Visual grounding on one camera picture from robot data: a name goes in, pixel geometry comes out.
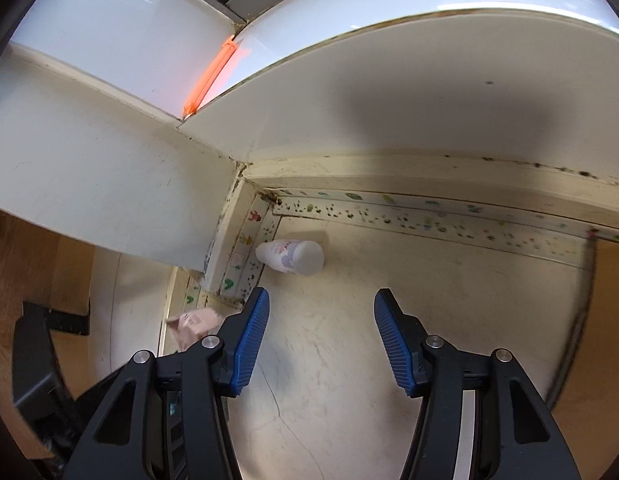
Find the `pink crumpled wrapper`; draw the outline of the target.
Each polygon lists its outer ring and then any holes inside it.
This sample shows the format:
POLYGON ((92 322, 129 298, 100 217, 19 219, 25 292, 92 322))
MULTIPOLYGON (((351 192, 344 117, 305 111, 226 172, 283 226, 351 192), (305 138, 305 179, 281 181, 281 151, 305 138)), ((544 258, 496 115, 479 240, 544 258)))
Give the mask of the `pink crumpled wrapper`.
POLYGON ((179 352, 188 350, 197 341, 211 335, 222 323, 223 317, 211 308, 187 311, 166 320, 179 352))

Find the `brown cardboard sheet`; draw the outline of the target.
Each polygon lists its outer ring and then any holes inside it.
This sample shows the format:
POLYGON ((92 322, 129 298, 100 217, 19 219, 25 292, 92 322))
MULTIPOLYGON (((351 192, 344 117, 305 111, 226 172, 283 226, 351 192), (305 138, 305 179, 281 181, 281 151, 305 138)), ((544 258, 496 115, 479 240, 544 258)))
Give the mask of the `brown cardboard sheet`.
POLYGON ((593 277, 551 411, 583 479, 619 479, 619 242, 593 240, 593 277))

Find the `wooden cutting board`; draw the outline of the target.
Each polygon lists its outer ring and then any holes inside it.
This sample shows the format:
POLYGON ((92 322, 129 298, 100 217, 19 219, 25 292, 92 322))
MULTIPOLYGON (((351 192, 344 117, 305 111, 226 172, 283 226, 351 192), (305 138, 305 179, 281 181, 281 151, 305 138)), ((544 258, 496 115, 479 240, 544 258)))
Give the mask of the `wooden cutting board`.
POLYGON ((88 313, 94 257, 94 246, 0 210, 0 416, 27 458, 50 453, 12 404, 14 326, 25 301, 88 313))

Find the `small white bottle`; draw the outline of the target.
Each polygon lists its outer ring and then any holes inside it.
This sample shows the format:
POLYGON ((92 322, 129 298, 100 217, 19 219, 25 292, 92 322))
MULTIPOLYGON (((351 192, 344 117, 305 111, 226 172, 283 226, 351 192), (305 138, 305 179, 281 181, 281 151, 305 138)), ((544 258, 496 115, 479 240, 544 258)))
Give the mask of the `small white bottle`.
POLYGON ((315 240, 273 240, 255 249, 259 262, 277 272, 311 276, 323 269, 323 247, 315 240))

